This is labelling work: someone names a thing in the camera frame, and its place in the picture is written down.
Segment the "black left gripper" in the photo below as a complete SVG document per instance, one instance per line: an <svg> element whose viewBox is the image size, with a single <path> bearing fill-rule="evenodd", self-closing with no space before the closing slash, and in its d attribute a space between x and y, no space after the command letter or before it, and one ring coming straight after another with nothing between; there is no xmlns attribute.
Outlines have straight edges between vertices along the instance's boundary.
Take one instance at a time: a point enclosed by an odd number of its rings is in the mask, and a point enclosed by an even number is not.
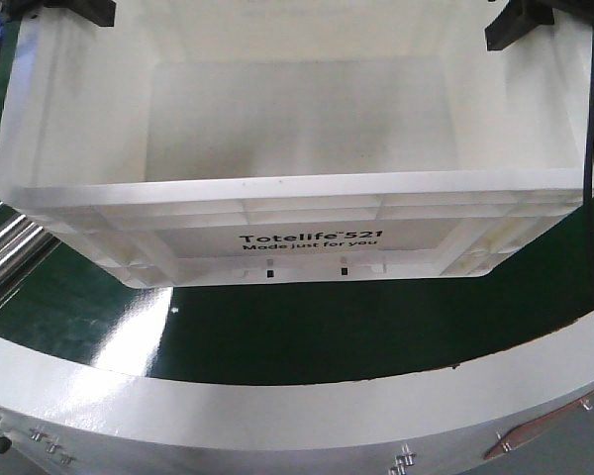
<svg viewBox="0 0 594 475"><path fill-rule="evenodd" d="M42 5L42 0L0 0L0 21L20 21ZM70 10L98 27L115 25L116 2L112 0L46 0L44 6Z"/></svg>

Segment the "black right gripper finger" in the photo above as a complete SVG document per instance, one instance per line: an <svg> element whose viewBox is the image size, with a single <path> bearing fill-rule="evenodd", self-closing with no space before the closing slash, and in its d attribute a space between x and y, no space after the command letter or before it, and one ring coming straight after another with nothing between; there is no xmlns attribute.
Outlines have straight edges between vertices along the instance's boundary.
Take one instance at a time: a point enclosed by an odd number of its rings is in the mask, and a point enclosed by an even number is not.
<svg viewBox="0 0 594 475"><path fill-rule="evenodd" d="M485 28L486 47L503 50L538 26L553 24L553 9L542 1L511 0Z"/></svg>

